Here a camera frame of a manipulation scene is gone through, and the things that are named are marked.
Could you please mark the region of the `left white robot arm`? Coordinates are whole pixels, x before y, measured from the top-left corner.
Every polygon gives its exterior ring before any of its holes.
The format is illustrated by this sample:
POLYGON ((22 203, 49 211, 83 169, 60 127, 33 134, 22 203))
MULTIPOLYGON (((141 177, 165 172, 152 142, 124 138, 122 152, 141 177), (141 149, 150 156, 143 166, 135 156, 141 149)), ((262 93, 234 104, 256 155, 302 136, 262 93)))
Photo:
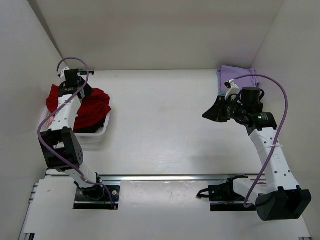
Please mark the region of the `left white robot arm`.
POLYGON ((48 129, 40 132, 40 146, 50 170, 70 176, 84 196, 98 201, 105 196, 105 187, 98 173, 85 165, 82 147, 74 133, 78 111, 93 89, 84 86, 86 81, 79 69, 66 67, 60 76, 64 82, 58 87, 59 111, 51 116, 48 129))

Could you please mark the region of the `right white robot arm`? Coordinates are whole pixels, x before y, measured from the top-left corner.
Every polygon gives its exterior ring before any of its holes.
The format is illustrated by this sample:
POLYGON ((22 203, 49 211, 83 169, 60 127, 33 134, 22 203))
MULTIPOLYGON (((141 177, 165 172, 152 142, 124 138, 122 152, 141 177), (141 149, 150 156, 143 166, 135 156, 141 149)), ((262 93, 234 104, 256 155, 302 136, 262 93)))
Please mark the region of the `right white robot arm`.
POLYGON ((312 200, 293 176, 279 143, 280 127, 272 113, 263 111, 265 92, 258 87, 244 87, 236 94, 218 96, 202 116, 217 123, 234 120, 245 126, 262 164, 264 182, 244 175, 227 178, 225 183, 209 185, 197 198, 208 198, 211 210, 255 210, 262 221, 296 220, 312 200), (229 207, 242 201, 243 207, 229 207))

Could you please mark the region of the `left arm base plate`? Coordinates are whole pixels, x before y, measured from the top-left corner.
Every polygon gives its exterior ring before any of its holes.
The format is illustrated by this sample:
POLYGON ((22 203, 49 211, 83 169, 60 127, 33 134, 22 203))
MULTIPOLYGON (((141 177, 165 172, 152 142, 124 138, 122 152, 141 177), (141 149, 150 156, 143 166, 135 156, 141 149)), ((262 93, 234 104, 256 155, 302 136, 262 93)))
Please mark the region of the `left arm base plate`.
POLYGON ((98 186, 89 190, 77 188, 74 197, 73 209, 75 210, 118 210, 121 193, 121 183, 111 181, 103 183, 109 190, 111 198, 105 188, 98 190, 98 186))

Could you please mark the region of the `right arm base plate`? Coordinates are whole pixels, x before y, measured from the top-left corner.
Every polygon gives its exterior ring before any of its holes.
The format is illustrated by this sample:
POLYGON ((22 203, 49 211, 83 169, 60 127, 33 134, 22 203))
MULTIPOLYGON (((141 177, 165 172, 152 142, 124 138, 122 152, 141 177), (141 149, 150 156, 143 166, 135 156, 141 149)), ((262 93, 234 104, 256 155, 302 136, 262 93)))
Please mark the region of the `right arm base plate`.
POLYGON ((233 190, 233 185, 223 183, 219 185, 209 185, 208 195, 211 212, 255 212, 255 206, 244 207, 245 198, 233 190))

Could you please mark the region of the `red t shirt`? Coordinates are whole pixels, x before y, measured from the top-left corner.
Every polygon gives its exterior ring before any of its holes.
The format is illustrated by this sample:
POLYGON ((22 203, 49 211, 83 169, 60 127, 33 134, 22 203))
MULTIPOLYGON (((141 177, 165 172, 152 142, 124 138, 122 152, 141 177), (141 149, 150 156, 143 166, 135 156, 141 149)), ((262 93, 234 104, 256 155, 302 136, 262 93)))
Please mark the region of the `red t shirt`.
POLYGON ((81 104, 75 119, 74 132, 93 134, 103 127, 108 113, 112 110, 110 96, 99 88, 81 104))

